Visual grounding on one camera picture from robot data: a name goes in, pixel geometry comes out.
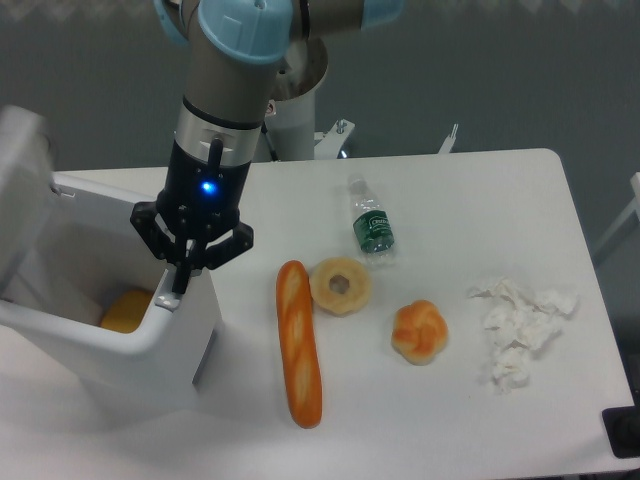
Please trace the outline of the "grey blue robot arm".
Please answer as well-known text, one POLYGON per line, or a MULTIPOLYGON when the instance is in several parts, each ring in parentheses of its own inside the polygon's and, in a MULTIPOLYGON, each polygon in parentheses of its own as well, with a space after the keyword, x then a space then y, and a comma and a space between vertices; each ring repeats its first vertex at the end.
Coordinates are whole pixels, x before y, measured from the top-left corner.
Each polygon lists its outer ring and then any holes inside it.
POLYGON ((401 1, 161 1, 191 59, 164 188, 130 222, 175 269, 192 277, 253 246, 239 203, 277 74, 296 43, 394 21, 401 1))

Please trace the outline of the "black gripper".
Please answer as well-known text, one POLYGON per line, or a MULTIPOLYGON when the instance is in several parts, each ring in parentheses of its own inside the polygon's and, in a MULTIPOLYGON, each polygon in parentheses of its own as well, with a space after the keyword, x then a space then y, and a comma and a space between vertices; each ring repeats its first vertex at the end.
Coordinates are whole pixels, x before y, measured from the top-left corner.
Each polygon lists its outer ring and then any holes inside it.
POLYGON ((222 142, 213 142, 213 160, 200 161, 173 144, 164 188, 156 202, 134 205, 130 223, 155 258, 175 267, 173 293, 185 293, 193 270, 215 270, 249 251, 254 230, 240 222, 239 203, 248 176, 248 163, 221 163, 222 142), (194 243, 191 263, 188 240, 194 243))

